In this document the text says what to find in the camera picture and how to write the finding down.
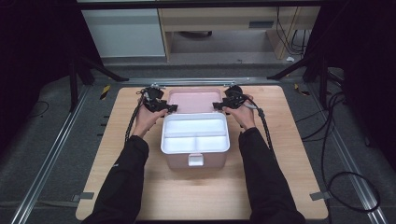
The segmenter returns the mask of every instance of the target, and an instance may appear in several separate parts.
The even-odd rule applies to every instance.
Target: gray floor
[[[232,34],[223,34],[224,36],[232,36]],[[179,41],[190,42],[183,43],[185,47],[175,49],[175,54],[190,54],[190,57],[183,57],[177,59],[168,65],[158,64],[155,66],[139,65],[139,66],[109,66],[109,69],[114,72],[131,78],[151,78],[152,80],[161,80],[164,77],[173,78],[192,78],[192,77],[268,77],[274,75],[282,68],[288,65],[289,62],[268,63],[271,60],[274,62],[274,56],[267,61],[260,61],[259,63],[225,63],[224,58],[230,55],[237,54],[232,50],[224,50],[221,56],[210,51],[225,48],[220,43],[227,41],[206,41],[207,45],[212,44],[212,48],[198,48],[202,50],[202,55],[206,54],[205,62],[198,63],[195,61],[194,54],[190,49],[195,48],[197,40],[191,40],[181,35],[178,37]],[[243,51],[242,54],[251,55],[261,54],[268,50],[267,43],[262,43],[262,48],[257,52],[251,52],[254,48],[247,45],[247,50],[242,50],[241,46],[235,51]],[[303,95],[294,89],[294,82],[300,84],[300,90],[309,91],[308,87],[301,81],[301,73],[297,71],[291,77],[284,81],[276,83],[283,88],[290,109],[295,120],[304,118],[310,114],[319,111],[314,97],[312,95]],[[90,86],[81,112],[79,113],[76,123],[73,126],[67,141],[57,158],[57,161],[50,173],[50,176],[42,189],[38,200],[40,202],[69,202],[74,194],[79,194],[83,191],[85,181],[90,172],[96,150],[101,141],[101,133],[104,132],[105,127],[101,124],[106,123],[107,118],[111,113],[117,97],[118,90],[123,87],[131,86],[130,84],[120,84],[95,73],[96,81]],[[100,100],[103,87],[110,84],[111,88],[105,100]],[[339,87],[329,83],[330,92],[335,94],[340,91]],[[9,145],[8,154],[0,160],[0,223],[9,223],[12,219],[17,206],[24,198],[27,190],[31,187],[35,180],[36,174],[46,159],[52,144],[58,132],[68,115],[69,109],[69,89],[68,78],[62,78],[58,81],[47,85],[40,94],[40,101],[45,101],[49,104],[48,110],[38,117],[28,118],[25,125],[21,128],[18,135],[15,136],[12,143]],[[45,111],[47,105],[44,103],[37,103],[31,115],[37,115]],[[364,145],[364,135],[354,118],[353,113],[346,104],[339,104],[335,108],[334,114],[336,128],[341,134],[346,146],[352,155],[355,162],[361,169],[361,173],[369,178],[377,187],[381,194],[383,210],[386,219],[389,223],[396,223],[396,197],[395,186],[396,178],[395,172],[389,167],[386,159],[381,151],[377,148],[371,148]],[[301,136],[307,136],[312,133],[317,127],[323,123],[320,114],[314,117],[297,122],[297,127]],[[323,133],[319,133],[312,139],[320,138]],[[304,146],[311,161],[313,170],[319,185],[323,189],[322,177],[320,172],[320,150],[322,141],[304,142]],[[345,167],[340,159],[340,155],[336,150],[333,141],[329,140],[326,145],[325,152],[325,173],[327,179],[332,174],[344,171]],[[334,192],[345,199],[348,203],[360,206],[361,201],[355,192],[348,178],[341,178],[334,183]],[[37,204],[32,213],[27,219],[26,223],[79,223],[75,218],[76,208],[73,207],[55,207],[43,204]],[[372,222],[366,214],[356,213],[343,205],[331,199],[331,213],[332,223],[359,223],[369,224]],[[309,221],[309,223],[327,223],[323,221]]]

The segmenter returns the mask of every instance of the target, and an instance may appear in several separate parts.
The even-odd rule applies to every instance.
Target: black jacket
[[[239,136],[251,223],[305,223],[295,207],[288,183],[257,128]],[[92,214],[82,223],[134,223],[142,199],[148,144],[131,136],[107,175]]]

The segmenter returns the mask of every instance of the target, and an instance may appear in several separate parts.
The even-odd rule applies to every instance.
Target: storage box
[[[222,167],[230,148],[227,120],[212,103],[221,102],[216,89],[169,92],[177,112],[165,117],[161,149],[170,168]]]

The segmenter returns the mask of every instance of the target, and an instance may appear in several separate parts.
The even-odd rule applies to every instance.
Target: human arm
[[[256,128],[253,111],[246,106],[223,108],[245,129],[239,136],[247,195],[252,213],[251,223],[305,223],[294,204],[289,185],[273,153]]]
[[[110,169],[100,189],[92,213],[82,223],[133,223],[142,200],[144,166],[149,145],[143,140],[146,132],[166,110],[151,113],[139,108],[132,136]]]

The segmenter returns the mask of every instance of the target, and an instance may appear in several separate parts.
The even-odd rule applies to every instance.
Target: wooden table
[[[191,87],[167,88],[163,99],[167,99],[170,90],[178,88]],[[195,88],[226,90],[224,87]],[[318,183],[282,89],[278,86],[242,88],[244,93],[253,95],[255,103],[264,110],[277,160],[289,182],[298,210],[307,219],[325,218],[328,212],[324,202],[312,201],[309,196],[319,191]],[[84,189],[84,192],[94,192],[94,196],[91,200],[82,199],[79,202],[78,219],[84,219],[92,212],[106,175],[120,155],[125,131],[140,97],[135,93],[140,90],[124,88],[119,92]],[[163,119],[157,121],[145,136],[150,152],[139,220],[249,218],[251,210],[238,148],[238,135],[242,129],[232,116],[227,116],[227,122],[231,147],[223,168],[171,170],[160,148]],[[265,136],[258,116],[256,124]]]

